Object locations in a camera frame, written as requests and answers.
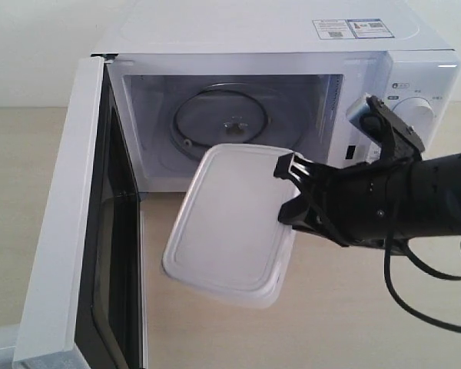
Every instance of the white dial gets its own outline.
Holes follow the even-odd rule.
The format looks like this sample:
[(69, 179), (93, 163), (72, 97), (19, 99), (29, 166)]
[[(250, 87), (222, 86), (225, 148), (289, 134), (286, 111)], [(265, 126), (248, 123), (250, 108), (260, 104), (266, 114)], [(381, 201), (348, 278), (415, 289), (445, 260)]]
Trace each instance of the white dial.
[(426, 99), (408, 98), (400, 102), (393, 111), (405, 123), (412, 126), (422, 141), (427, 143), (433, 130), (435, 115)]

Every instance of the open microwave door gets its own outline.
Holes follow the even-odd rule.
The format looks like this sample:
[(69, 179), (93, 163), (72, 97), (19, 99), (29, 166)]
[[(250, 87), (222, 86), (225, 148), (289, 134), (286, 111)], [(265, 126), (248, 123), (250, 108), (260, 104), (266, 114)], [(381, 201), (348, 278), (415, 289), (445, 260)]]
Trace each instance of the open microwave door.
[(145, 367), (139, 203), (104, 59), (82, 59), (13, 368)]

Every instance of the microwave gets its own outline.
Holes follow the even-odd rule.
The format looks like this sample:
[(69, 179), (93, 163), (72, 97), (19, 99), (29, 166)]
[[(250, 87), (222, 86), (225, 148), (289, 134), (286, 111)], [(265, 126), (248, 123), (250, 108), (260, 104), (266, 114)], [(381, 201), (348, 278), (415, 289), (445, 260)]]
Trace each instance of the microwave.
[(364, 94), (428, 147), (460, 65), (398, 0), (130, 2), (78, 64), (13, 367), (147, 368), (145, 194), (223, 142), (376, 160), (346, 116)]

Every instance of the plastic food container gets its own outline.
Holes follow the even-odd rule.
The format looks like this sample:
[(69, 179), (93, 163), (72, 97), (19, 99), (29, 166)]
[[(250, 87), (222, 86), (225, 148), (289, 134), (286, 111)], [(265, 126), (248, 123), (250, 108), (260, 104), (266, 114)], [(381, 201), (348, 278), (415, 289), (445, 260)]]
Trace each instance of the plastic food container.
[(295, 231), (278, 222), (298, 195), (274, 178), (290, 150), (217, 145), (204, 156), (164, 251), (171, 278), (223, 302), (267, 308), (284, 282)]

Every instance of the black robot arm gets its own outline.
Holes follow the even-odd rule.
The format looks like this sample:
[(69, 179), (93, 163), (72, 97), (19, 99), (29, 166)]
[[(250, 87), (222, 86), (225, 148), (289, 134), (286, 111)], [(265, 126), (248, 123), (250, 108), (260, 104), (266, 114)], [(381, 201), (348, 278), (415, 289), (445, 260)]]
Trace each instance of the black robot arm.
[(297, 153), (280, 157), (274, 176), (292, 181), (300, 194), (282, 205), (279, 222), (343, 247), (384, 249), (386, 285), (396, 302), (424, 321), (461, 333), (460, 326), (412, 309), (390, 280), (391, 254), (407, 256), (436, 278), (461, 280), (423, 263), (409, 247), (413, 238), (461, 235), (461, 154), (422, 160), (420, 137), (375, 96), (347, 114), (381, 147), (380, 159), (337, 169)]

